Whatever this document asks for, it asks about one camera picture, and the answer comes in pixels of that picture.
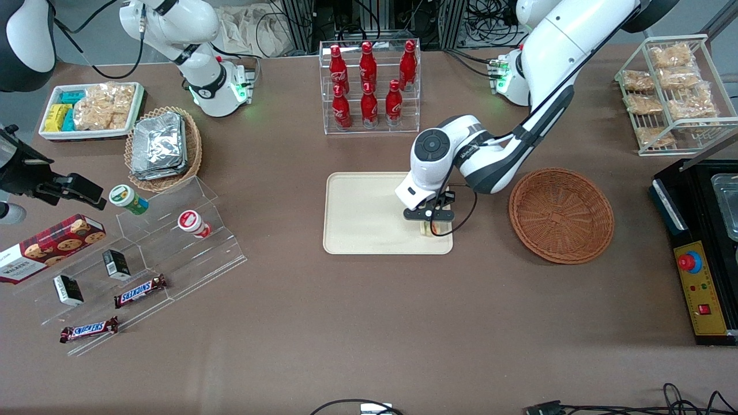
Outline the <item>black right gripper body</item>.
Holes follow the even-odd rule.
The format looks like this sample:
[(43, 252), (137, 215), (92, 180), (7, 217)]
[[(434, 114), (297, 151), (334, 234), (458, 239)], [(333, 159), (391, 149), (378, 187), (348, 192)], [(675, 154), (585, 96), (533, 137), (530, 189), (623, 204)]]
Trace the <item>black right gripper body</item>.
[(2, 126), (1, 189), (16, 196), (32, 197), (34, 176), (56, 176), (51, 165), (55, 160), (45, 157), (15, 135), (18, 126)]

